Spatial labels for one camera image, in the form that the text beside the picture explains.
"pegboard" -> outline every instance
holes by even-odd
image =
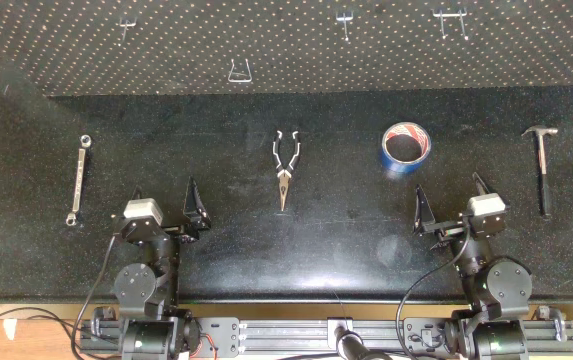
[[[573,1],[10,0],[0,51],[45,95],[573,85]]]

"speckled surface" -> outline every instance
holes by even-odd
[[[182,248],[183,301],[336,301],[333,291],[346,301],[398,301],[450,257],[411,234],[415,184],[448,220],[474,195],[473,171],[512,205],[495,252],[530,266],[534,300],[573,301],[573,88],[47,100],[8,79],[0,75],[0,302],[81,301],[110,214],[139,185],[177,219],[189,175],[213,229]],[[416,173],[392,180],[378,146],[400,121],[424,127],[433,150]],[[539,216],[534,140],[520,137],[538,123],[560,129],[546,139],[549,223]],[[302,141],[284,213],[270,155],[277,129],[299,130]],[[70,228],[82,134],[94,143],[81,225]],[[290,146],[282,144],[284,157]],[[130,246],[115,249],[98,298],[111,298],[113,277],[136,259]],[[462,299],[452,269],[416,294]]]

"claw hammer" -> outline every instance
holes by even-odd
[[[548,178],[546,176],[546,153],[544,152],[544,135],[555,135],[557,134],[558,130],[557,128],[547,128],[544,125],[535,125],[524,131],[522,136],[531,131],[535,132],[539,146],[539,168],[541,170],[539,192],[542,202],[542,216],[544,217],[544,220],[550,220],[550,190],[548,189]]]

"hammer head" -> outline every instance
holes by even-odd
[[[526,131],[524,131],[522,136],[526,135],[526,133],[529,133],[531,131],[534,131],[535,135],[537,135],[537,136],[544,136],[546,134],[548,134],[548,135],[557,134],[557,128],[549,128],[549,127],[546,127],[544,125],[535,125],[535,126],[529,127]]]

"blue tape roll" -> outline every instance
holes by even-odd
[[[386,141],[392,138],[393,136],[397,135],[408,135],[413,138],[422,149],[421,156],[413,161],[400,161],[395,159],[386,148]],[[431,142],[430,136],[426,130],[424,130],[421,126],[410,123],[410,122],[402,122],[391,126],[386,132],[384,133],[384,137],[382,138],[382,148],[381,148],[381,160],[382,165],[388,170],[397,172],[397,173],[410,173],[415,170],[426,160],[428,154],[430,153],[431,149]]]

